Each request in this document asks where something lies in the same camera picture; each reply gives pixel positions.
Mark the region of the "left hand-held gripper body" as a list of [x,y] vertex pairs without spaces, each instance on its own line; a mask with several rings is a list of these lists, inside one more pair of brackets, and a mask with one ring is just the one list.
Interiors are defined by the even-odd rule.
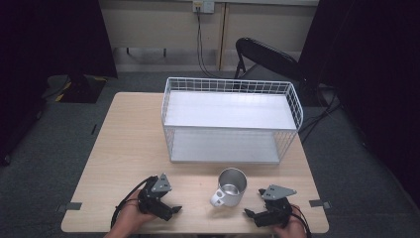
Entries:
[[171,191],[171,185],[166,174],[152,176],[146,179],[144,187],[138,194],[139,210],[155,216],[162,213],[171,213],[170,207],[161,199]]

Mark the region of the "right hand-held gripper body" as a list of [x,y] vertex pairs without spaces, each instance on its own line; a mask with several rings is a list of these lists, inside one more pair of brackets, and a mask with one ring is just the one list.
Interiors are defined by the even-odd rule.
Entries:
[[265,189],[265,194],[261,195],[265,211],[260,212],[260,217],[254,219],[256,226],[281,225],[285,227],[292,213],[292,208],[287,198],[295,194],[296,190],[275,184],[271,184]]

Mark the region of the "metal mug with white handle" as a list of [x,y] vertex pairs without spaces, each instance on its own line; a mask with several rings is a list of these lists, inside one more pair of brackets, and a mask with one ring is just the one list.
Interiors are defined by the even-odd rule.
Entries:
[[233,207],[240,203],[248,181],[246,175],[239,169],[224,169],[218,177],[218,188],[210,198],[210,203],[215,206]]

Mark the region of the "white wire shelf rack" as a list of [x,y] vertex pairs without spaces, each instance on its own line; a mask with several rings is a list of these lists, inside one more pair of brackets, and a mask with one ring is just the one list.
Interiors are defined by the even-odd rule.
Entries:
[[287,81],[170,77],[161,122],[173,163],[278,164],[303,109]]

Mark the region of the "person's right hand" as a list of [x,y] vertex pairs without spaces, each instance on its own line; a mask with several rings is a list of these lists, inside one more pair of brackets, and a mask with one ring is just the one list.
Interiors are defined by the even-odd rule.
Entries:
[[301,217],[300,207],[292,204],[292,215],[285,227],[273,225],[272,231],[278,238],[307,238],[307,231],[303,218]]

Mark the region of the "person's left hand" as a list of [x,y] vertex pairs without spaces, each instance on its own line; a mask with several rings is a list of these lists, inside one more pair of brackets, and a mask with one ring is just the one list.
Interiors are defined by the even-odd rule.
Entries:
[[138,208],[138,194],[140,192],[136,190],[132,195],[129,196],[127,202],[124,204],[120,214],[117,217],[116,223],[113,226],[120,235],[131,235],[140,230],[140,228],[156,219],[153,214],[142,213]]

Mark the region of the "grey tape strip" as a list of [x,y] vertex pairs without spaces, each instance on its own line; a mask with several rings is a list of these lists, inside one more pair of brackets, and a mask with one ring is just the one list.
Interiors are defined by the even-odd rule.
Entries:
[[68,202],[61,204],[56,208],[57,212],[66,213],[68,210],[79,210],[81,208],[81,202]]
[[322,199],[309,200],[311,207],[323,207],[324,209],[330,209],[332,207],[330,201],[323,201]]

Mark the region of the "black folding chair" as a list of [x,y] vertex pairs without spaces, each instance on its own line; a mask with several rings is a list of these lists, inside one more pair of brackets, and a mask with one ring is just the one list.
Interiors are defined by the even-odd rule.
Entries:
[[234,78],[244,78],[257,66],[262,66],[281,76],[282,79],[294,80],[299,89],[308,86],[298,61],[290,55],[252,38],[239,38],[236,41],[239,57]]

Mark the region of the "dark stand base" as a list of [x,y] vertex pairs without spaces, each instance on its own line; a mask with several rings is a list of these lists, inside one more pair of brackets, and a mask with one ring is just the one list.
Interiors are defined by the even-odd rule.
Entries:
[[71,75],[65,81],[58,93],[53,93],[55,102],[60,103],[90,103],[97,102],[107,79],[92,75]]

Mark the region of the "black curtain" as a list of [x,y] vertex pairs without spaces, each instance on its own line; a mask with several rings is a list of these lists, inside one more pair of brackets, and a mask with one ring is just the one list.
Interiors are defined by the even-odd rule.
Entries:
[[99,0],[0,0],[0,166],[63,74],[73,89],[117,76]]
[[420,207],[420,0],[319,0],[299,64]]

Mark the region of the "white wall socket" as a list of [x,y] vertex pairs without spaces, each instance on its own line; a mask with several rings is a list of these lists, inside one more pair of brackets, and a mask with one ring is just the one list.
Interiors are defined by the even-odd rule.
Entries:
[[215,12],[215,3],[210,0],[193,1],[192,11],[194,13],[213,14]]

